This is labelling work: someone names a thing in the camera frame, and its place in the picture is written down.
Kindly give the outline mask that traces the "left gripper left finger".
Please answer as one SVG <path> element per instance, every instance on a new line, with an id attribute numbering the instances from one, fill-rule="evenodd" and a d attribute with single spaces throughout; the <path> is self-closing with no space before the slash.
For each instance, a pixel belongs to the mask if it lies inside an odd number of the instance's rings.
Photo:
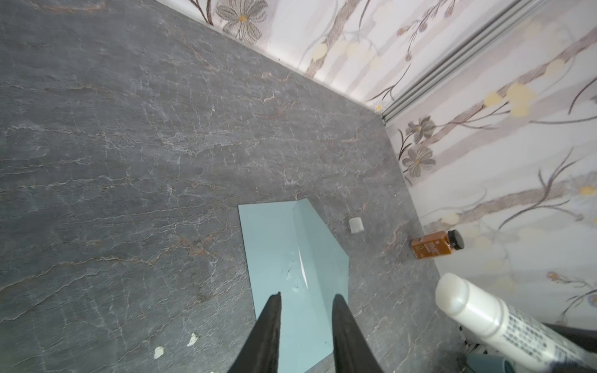
<path id="1" fill-rule="evenodd" d="M 229 373 L 277 373 L 281 336 L 281 293 L 267 300 Z"/>

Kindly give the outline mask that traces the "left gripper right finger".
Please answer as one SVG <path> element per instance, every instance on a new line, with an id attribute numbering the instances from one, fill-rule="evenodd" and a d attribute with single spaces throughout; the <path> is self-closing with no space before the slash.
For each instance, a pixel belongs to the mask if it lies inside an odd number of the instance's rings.
<path id="1" fill-rule="evenodd" d="M 336 294 L 332 307 L 334 364 L 338 373 L 382 373 L 345 298 Z"/>

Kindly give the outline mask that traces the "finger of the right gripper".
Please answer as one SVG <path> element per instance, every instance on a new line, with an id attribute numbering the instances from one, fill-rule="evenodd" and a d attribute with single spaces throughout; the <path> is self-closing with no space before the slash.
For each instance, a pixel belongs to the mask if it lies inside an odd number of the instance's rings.
<path id="1" fill-rule="evenodd" d="M 597 331 L 571 328 L 556 324 L 544 323 L 544 326 L 552 329 L 561 336 L 580 346 L 588 352 L 597 353 Z"/>

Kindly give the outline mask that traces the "white glue stick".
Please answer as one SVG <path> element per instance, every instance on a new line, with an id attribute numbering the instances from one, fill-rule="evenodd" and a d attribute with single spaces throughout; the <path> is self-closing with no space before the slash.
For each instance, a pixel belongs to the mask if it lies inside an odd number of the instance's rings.
<path id="1" fill-rule="evenodd" d="M 596 369 L 596 356 L 475 284 L 447 273 L 435 290 L 441 311 L 528 370 Z"/>

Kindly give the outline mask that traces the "light green envelope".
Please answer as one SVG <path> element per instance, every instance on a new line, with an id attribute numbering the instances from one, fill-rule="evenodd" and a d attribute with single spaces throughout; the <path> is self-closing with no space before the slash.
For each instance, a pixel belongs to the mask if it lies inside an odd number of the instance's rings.
<path id="1" fill-rule="evenodd" d="M 239 206 L 255 313 L 281 295 L 280 372 L 307 372 L 333 351 L 334 296 L 349 257 L 306 200 Z"/>

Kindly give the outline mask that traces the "translucent glue stick cap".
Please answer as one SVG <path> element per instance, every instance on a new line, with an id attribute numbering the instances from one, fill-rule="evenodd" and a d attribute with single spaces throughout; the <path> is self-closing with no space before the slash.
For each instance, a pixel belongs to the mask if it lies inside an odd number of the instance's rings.
<path id="1" fill-rule="evenodd" d="M 365 231 L 363 221 L 360 217 L 349 219 L 348 223 L 351 234 L 362 233 Z"/>

